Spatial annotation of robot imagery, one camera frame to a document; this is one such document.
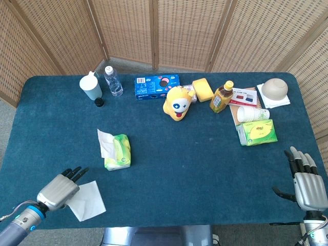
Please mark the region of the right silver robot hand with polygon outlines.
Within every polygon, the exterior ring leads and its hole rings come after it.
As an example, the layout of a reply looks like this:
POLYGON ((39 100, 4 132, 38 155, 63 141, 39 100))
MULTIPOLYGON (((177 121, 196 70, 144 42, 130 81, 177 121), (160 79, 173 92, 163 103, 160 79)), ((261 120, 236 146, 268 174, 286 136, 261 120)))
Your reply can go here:
POLYGON ((297 203, 303 211, 325 211, 327 193, 315 161, 310 154, 303 153, 294 146, 285 150, 284 153, 290 165, 295 193, 284 193, 277 187, 272 187, 274 193, 283 199, 297 203))

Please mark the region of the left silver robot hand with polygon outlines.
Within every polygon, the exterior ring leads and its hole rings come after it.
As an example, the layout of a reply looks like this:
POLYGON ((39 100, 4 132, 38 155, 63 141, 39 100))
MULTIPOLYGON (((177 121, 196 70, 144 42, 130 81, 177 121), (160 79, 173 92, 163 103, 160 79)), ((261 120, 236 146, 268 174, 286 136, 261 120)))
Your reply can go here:
POLYGON ((47 207, 48 211, 55 211, 64 206, 78 191, 76 182, 88 172, 89 168, 65 169, 55 176, 38 195, 37 202, 47 207))

